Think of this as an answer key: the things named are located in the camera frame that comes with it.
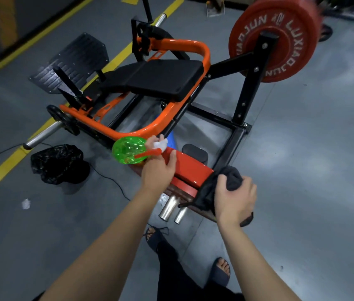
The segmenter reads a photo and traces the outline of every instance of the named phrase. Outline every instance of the person's left hand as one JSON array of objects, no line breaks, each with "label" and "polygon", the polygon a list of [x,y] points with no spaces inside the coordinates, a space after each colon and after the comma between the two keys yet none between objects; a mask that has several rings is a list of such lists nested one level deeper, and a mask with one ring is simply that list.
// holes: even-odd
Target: person's left hand
[{"label": "person's left hand", "polygon": [[[160,136],[160,139],[156,136],[150,137],[145,143],[146,149],[153,149],[153,143],[160,140],[164,140],[163,135]],[[176,162],[177,155],[175,150],[170,154],[168,165],[166,165],[161,155],[150,157],[142,170],[142,189],[155,193],[161,193],[166,190],[174,177]]]}]

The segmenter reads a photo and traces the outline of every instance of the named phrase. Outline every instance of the transparent green bottle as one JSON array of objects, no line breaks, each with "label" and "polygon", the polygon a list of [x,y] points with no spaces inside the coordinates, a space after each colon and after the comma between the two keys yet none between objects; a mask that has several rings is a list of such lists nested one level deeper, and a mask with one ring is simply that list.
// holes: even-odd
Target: transparent green bottle
[{"label": "transparent green bottle", "polygon": [[134,156],[146,151],[145,142],[146,139],[142,137],[122,137],[117,140],[113,145],[113,156],[118,162],[124,165],[132,165],[144,161],[147,156],[140,158],[134,158]]}]

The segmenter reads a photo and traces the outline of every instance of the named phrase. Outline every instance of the logo on weight plate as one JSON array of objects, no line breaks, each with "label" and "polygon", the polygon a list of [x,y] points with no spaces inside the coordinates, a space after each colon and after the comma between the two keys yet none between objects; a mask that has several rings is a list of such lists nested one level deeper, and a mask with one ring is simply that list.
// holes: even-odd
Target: logo on weight plate
[{"label": "logo on weight plate", "polygon": [[287,52],[287,56],[284,59],[281,59],[276,66],[272,68],[268,67],[265,76],[281,74],[285,72],[288,67],[295,64],[301,56],[301,51],[304,48],[304,31],[299,25],[302,25],[301,22],[298,22],[296,17],[292,14],[285,14],[279,11],[260,15],[244,26],[244,31],[241,32],[237,38],[236,55],[247,52],[245,50],[246,40],[250,37],[251,33],[259,27],[262,27],[262,29],[265,30],[270,26],[278,28],[285,32],[290,39],[290,51]]}]

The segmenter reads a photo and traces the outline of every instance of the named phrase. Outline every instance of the black pants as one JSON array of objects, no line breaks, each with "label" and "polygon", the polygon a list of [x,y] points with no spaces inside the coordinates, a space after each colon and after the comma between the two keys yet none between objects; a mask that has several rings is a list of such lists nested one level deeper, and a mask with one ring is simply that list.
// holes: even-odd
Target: black pants
[{"label": "black pants", "polygon": [[178,261],[177,252],[169,243],[160,242],[157,252],[160,261],[157,301],[245,301],[242,294],[234,294],[228,288],[213,281],[209,281],[204,288],[200,288],[185,273]]}]

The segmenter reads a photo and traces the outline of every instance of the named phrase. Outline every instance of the hand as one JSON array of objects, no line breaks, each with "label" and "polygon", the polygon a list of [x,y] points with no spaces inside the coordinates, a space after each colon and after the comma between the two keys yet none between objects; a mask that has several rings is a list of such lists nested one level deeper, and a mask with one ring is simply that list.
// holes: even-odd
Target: hand
[{"label": "hand", "polygon": [[[153,149],[153,143],[163,139],[163,135],[160,136],[160,139],[156,136],[150,137],[145,143],[146,149]],[[176,162],[177,155],[175,150],[170,154],[168,165],[166,165],[161,155],[150,157],[142,170],[142,189],[154,193],[161,193],[166,190],[174,177]]]},{"label": "hand", "polygon": [[231,223],[239,226],[254,211],[256,201],[256,185],[252,178],[242,177],[241,186],[234,190],[226,189],[227,177],[220,174],[215,191],[215,212],[218,224]]}]

